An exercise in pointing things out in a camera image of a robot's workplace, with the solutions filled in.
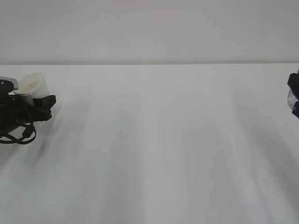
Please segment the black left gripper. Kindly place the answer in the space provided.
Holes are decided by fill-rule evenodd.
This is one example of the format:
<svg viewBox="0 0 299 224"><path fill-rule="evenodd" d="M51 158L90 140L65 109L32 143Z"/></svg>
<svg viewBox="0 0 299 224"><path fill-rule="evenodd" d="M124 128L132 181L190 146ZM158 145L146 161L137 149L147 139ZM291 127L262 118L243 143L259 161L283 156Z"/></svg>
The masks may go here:
<svg viewBox="0 0 299 224"><path fill-rule="evenodd" d="M34 108L32 112L51 113L56 103L56 96L49 95L43 98L33 98ZM5 101L0 103L0 134L7 134L22 124L33 124L35 121L25 106L19 102L16 95L8 95Z"/></svg>

